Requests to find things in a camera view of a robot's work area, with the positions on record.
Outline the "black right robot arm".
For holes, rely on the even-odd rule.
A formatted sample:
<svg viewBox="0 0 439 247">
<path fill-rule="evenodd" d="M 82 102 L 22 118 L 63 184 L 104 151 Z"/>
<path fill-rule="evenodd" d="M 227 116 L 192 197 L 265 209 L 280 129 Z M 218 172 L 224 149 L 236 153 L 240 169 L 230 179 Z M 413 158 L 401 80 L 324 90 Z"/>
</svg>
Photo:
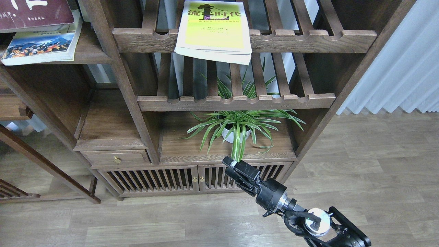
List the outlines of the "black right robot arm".
<svg viewBox="0 0 439 247">
<path fill-rule="evenodd" d="M 286 227 L 296 236 L 303 237 L 311 247 L 370 247 L 370 239 L 335 207 L 328 211 L 305 209 L 295 199 L 287 197 L 286 187 L 272 178 L 263 181 L 260 171 L 245 161 L 223 159 L 226 175 L 236 185 L 255 197 L 256 203 L 266 210 L 264 217 L 280 215 Z"/>
</svg>

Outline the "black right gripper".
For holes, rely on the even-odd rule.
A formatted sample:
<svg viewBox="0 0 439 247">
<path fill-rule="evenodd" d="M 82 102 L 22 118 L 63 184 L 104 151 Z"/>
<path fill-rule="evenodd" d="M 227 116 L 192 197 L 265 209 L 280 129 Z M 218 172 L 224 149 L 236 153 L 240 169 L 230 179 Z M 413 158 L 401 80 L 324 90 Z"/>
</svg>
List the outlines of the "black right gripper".
<svg viewBox="0 0 439 247">
<path fill-rule="evenodd" d="M 269 178 L 267 181 L 259 179 L 260 171 L 245 161 L 234 161 L 226 156 L 222 163 L 227 166 L 225 174 L 231 177 L 235 184 L 252 197 L 266 210 L 264 216 L 285 213 L 287 209 L 286 187 Z"/>
</svg>

